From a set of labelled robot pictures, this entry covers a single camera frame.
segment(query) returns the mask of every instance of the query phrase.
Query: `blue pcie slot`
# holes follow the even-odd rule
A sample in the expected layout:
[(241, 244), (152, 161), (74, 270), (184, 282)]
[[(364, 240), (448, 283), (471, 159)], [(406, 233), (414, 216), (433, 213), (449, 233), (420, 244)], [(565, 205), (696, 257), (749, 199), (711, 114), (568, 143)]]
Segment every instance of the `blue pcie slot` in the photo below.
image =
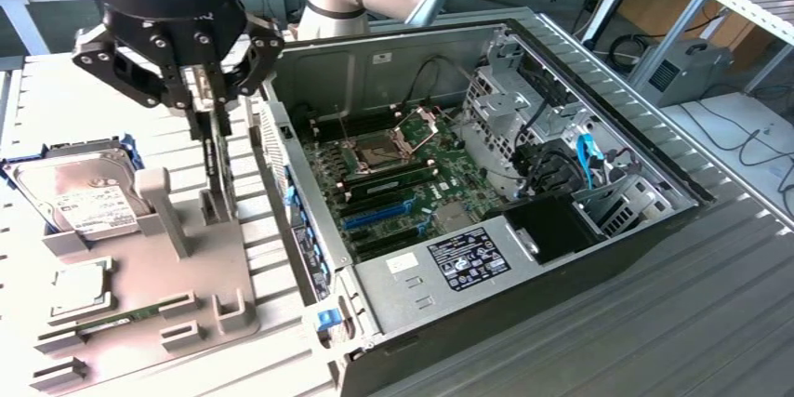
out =
[(366, 214), (357, 218), (349, 218), (342, 222), (342, 229), (344, 230), (353, 230), (364, 225), (374, 223), (385, 218), (392, 218), (396, 216), (401, 216), (402, 214), (410, 213), (410, 207), (413, 206), (413, 200), (405, 200), (398, 205), (392, 205), (388, 208), (382, 208), (381, 210), (373, 212), (372, 214)]

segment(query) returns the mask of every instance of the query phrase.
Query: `hard drive label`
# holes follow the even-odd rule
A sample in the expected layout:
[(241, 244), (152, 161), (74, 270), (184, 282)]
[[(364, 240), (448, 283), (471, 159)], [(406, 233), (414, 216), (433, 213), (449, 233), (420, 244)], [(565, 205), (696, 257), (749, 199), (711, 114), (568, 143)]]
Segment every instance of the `hard drive label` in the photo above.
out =
[(432, 259), (454, 292), (509, 271), (483, 227), (429, 245)]
[(78, 234), (134, 223), (134, 213), (117, 186), (70, 191), (55, 197), (54, 206)]

